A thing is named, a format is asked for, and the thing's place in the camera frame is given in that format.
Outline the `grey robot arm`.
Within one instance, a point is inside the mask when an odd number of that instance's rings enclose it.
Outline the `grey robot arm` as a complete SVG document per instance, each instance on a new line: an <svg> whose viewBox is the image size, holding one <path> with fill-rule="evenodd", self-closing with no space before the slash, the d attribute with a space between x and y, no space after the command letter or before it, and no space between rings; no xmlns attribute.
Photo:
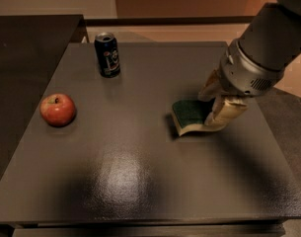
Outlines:
<svg viewBox="0 0 301 237"><path fill-rule="evenodd" d="M301 0L263 5L242 35L221 56L200 90L201 101L214 102L205 131L224 128L247 108L245 99L269 91L285 68L301 54Z"/></svg>

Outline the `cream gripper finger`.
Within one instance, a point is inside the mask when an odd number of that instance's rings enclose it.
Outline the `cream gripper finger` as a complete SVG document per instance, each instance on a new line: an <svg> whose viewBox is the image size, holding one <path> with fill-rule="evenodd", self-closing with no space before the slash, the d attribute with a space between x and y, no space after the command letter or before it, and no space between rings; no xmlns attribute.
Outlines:
<svg viewBox="0 0 301 237"><path fill-rule="evenodd" d="M209 102L218 96L225 96L227 92L223 89L217 70L213 70L198 93L198 99Z"/></svg>
<svg viewBox="0 0 301 237"><path fill-rule="evenodd" d="M226 127L248 108L241 97L217 96L211 112L204 121L206 131L218 131Z"/></svg>

